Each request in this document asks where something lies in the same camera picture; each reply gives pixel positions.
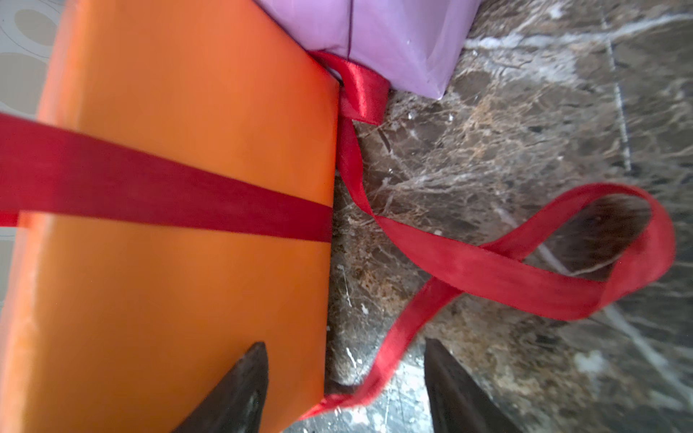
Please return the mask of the purple gift box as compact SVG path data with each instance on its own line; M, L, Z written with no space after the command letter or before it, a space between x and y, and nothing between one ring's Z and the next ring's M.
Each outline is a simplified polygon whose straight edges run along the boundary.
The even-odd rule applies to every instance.
M333 53L398 90L441 99L480 0L258 0L304 49Z

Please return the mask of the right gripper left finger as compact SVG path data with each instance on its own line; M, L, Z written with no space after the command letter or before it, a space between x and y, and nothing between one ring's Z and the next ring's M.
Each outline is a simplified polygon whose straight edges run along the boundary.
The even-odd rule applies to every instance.
M256 342L174 433L258 433L269 384L265 343Z

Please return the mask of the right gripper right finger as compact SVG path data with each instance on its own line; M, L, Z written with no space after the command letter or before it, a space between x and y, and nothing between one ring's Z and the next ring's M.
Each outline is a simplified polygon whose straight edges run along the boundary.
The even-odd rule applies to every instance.
M424 379L435 433L520 433L438 339L428 338Z

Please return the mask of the orange gift box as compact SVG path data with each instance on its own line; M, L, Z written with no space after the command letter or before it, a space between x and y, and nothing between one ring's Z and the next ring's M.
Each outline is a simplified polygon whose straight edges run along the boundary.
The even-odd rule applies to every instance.
M339 85L252 1L71 1L35 123L331 210L328 242L17 213L5 432L170 432L256 342L280 432L324 393Z

